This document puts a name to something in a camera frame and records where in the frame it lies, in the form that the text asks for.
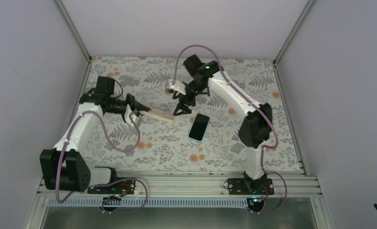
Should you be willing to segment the beige phone case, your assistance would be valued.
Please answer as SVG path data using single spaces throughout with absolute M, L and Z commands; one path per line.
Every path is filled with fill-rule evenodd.
M 160 121 L 173 123 L 174 116 L 172 114 L 166 113 L 164 111 L 152 108 L 149 111 L 140 111 L 140 114 L 150 118 L 154 118 Z

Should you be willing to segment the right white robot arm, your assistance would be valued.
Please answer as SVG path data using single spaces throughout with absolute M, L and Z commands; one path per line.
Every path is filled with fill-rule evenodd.
M 195 99 L 200 94 L 214 92 L 222 97 L 243 117 L 238 136 L 246 147 L 244 187 L 249 194 L 258 193 L 267 181 L 267 174 L 261 165 L 260 147 L 269 139 L 272 132 L 271 105 L 261 104 L 249 97 L 217 61 L 203 63 L 197 55 L 192 55 L 183 64 L 192 80 L 189 83 L 176 79 L 169 79 L 166 82 L 166 90 L 173 93 L 173 99 L 178 99 L 173 115 L 190 114 L 191 107 L 196 105 Z

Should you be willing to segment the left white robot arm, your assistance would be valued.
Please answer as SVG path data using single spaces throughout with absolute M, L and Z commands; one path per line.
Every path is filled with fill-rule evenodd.
M 104 124 L 104 114 L 120 115 L 124 122 L 137 127 L 140 112 L 150 111 L 131 94 L 123 100 L 114 97 L 115 83 L 113 78 L 98 77 L 95 88 L 81 96 L 76 116 L 63 137 L 52 149 L 41 152 L 40 163 L 47 189 L 83 192 L 95 185 L 100 185 L 106 193 L 118 189 L 119 180 L 112 176 L 109 167 L 89 166 L 82 157 L 95 126 Z

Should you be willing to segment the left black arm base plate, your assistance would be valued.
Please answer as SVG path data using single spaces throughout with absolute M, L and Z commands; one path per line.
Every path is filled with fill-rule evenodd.
M 93 186 L 87 189 L 88 194 L 103 194 L 103 195 L 125 195 L 134 194 L 136 181 L 128 179 L 126 181 L 117 182 L 116 184 L 99 187 Z

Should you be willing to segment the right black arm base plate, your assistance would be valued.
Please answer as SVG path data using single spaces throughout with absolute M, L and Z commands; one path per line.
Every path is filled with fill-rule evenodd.
M 227 188 L 230 195 L 274 195 L 272 179 L 264 178 L 260 181 L 250 181 L 244 178 L 227 179 Z

